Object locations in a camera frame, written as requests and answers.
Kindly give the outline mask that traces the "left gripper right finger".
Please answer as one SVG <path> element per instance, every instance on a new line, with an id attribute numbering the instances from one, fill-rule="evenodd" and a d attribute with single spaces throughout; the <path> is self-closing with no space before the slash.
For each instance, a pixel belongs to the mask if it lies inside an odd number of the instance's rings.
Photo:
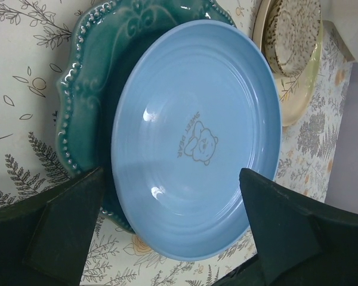
<path id="1" fill-rule="evenodd" d="M 264 285 L 358 285 L 358 214 L 243 168 L 240 190 Z"/>

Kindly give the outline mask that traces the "light blue plate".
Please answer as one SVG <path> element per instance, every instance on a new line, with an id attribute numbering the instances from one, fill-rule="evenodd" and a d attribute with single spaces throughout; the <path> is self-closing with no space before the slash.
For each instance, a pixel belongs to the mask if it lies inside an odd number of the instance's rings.
<path id="1" fill-rule="evenodd" d="M 239 175 L 274 179 L 282 116 L 272 72 L 237 28 L 195 20 L 141 56 L 114 118 L 111 164 L 134 232 L 170 259 L 234 244 L 249 221 Z"/>

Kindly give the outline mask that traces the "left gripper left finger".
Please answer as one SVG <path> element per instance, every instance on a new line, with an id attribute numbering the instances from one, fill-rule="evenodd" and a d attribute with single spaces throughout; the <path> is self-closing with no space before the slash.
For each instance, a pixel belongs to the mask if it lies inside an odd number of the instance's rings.
<path id="1" fill-rule="evenodd" d="M 104 195 L 96 168 L 0 209 L 0 285 L 79 285 Z"/>

